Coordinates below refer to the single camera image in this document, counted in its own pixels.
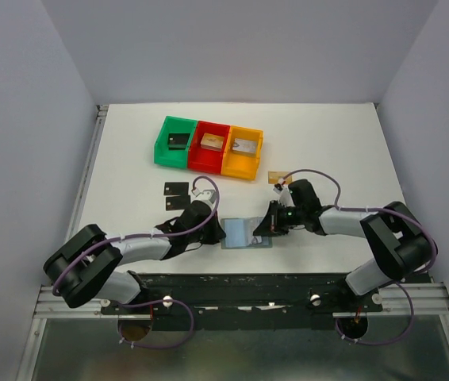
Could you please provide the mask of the yellow plastic bin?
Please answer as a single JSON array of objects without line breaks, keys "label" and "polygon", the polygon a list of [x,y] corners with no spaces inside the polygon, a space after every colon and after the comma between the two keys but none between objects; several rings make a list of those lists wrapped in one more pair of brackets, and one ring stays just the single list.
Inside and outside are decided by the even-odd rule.
[{"label": "yellow plastic bin", "polygon": [[[234,144],[237,140],[250,141],[251,152],[247,153],[235,148]],[[221,174],[232,178],[255,180],[259,168],[262,145],[262,130],[231,125],[224,147]]]}]

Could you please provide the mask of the silver VIP card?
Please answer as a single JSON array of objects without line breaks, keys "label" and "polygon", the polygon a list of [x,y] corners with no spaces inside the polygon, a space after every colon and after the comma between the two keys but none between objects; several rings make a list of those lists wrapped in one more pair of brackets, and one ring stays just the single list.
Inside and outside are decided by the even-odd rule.
[{"label": "silver VIP card", "polygon": [[263,243],[263,238],[261,236],[251,236],[249,239],[250,246],[261,245]]}]

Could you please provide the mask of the gold VIP card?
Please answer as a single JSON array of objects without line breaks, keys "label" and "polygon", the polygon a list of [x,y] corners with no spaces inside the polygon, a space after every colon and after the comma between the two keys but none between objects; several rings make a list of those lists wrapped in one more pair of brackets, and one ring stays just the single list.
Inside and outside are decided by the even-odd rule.
[{"label": "gold VIP card", "polygon": [[276,184],[282,181],[285,184],[293,182],[293,177],[288,171],[268,171],[267,179],[269,184]]}]

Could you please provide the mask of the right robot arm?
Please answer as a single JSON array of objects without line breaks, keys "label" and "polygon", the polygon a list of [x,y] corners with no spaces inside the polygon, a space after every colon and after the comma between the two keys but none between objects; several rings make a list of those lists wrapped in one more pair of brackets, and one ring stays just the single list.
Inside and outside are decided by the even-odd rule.
[{"label": "right robot arm", "polygon": [[392,202],[383,208],[339,208],[320,203],[306,179],[276,185],[279,199],[269,203],[255,236],[279,237],[302,227],[319,236],[343,235],[367,241],[373,258],[344,278],[344,291],[356,297],[401,281],[432,264],[437,250],[407,206]]}]

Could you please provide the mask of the black credit card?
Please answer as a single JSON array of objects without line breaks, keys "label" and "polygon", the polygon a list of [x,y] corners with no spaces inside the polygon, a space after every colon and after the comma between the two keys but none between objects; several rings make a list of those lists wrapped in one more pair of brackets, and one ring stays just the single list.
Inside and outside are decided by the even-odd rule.
[{"label": "black credit card", "polygon": [[164,196],[183,196],[189,192],[188,182],[167,182],[164,183],[163,195]]}]

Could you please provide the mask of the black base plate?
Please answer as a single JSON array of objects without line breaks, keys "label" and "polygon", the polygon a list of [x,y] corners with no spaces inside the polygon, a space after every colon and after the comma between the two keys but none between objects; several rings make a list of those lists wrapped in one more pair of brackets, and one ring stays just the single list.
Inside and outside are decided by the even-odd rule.
[{"label": "black base plate", "polygon": [[134,274],[140,294],[121,306],[116,296],[105,316],[127,321],[153,313],[158,331],[331,329],[334,314],[376,313],[382,305],[347,289],[343,273],[323,274]]}]

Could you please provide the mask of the tan card stack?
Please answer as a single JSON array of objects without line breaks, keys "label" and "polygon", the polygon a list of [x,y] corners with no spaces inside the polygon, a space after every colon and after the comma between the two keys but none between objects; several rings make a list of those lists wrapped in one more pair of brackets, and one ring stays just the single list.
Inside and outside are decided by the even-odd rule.
[{"label": "tan card stack", "polygon": [[219,152],[223,147],[224,140],[222,136],[205,133],[201,138],[200,146],[203,149]]}]

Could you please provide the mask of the aluminium frame rail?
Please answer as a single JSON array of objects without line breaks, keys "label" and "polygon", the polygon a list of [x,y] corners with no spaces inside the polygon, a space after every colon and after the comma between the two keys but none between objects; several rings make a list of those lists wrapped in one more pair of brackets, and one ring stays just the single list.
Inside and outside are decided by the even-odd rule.
[{"label": "aluminium frame rail", "polygon": [[75,192],[75,196],[71,201],[71,216],[66,232],[63,236],[63,244],[66,244],[67,241],[69,241],[78,230],[78,225],[81,219],[83,205],[85,204],[90,177],[94,168],[94,161],[96,159],[108,109],[108,105],[96,105],[97,112],[94,126],[92,128],[92,135],[90,138],[90,143],[88,144],[86,150],[83,169],[79,172],[78,188]]}]

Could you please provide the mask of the silver card stack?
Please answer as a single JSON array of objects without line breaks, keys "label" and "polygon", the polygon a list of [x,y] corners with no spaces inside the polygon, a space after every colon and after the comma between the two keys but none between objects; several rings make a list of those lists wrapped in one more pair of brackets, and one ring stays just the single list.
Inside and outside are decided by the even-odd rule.
[{"label": "silver card stack", "polygon": [[255,140],[246,140],[236,138],[232,142],[232,150],[235,153],[245,155],[245,156],[254,156],[257,151],[258,144]]}]

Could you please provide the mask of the black card stack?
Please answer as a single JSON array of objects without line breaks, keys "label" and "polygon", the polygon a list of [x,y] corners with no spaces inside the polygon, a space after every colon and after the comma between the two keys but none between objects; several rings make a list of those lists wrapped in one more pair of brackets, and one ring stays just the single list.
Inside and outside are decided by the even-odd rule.
[{"label": "black card stack", "polygon": [[169,133],[167,147],[169,150],[185,150],[189,140],[189,133]]}]

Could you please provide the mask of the red plastic bin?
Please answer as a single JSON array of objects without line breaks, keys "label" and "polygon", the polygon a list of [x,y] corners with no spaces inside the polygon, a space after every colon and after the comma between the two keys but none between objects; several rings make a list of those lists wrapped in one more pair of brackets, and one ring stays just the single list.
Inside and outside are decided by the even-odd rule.
[{"label": "red plastic bin", "polygon": [[187,167],[213,175],[221,173],[230,126],[198,121],[189,147]]}]

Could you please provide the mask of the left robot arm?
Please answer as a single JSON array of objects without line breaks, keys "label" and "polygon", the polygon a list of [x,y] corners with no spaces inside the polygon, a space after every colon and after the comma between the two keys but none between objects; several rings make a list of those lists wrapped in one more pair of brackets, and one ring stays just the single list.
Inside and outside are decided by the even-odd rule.
[{"label": "left robot arm", "polygon": [[117,268],[145,260],[169,260],[187,252],[193,244],[219,243],[225,231],[217,219],[217,205],[194,200],[180,216],[146,234],[109,238],[97,225],[85,226],[44,263],[52,292],[71,308],[93,298],[120,304],[137,300],[144,291],[140,279],[131,271]]}]

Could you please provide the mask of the green plastic bin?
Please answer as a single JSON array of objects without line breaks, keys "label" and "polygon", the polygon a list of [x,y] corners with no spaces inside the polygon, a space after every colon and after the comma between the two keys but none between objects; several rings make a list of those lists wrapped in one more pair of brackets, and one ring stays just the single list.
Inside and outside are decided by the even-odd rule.
[{"label": "green plastic bin", "polygon": [[186,169],[190,143],[197,121],[166,116],[154,146],[154,163]]}]

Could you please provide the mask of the sage green card holder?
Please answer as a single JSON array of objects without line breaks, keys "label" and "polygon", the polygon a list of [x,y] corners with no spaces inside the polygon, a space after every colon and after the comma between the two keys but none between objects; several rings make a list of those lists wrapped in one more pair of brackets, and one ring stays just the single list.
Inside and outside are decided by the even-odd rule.
[{"label": "sage green card holder", "polygon": [[261,222],[261,217],[248,218],[223,218],[221,227],[226,232],[226,238],[221,241],[222,249],[252,249],[252,248],[271,248],[272,241],[269,237],[262,237],[261,245],[250,246],[249,239],[253,231]]}]

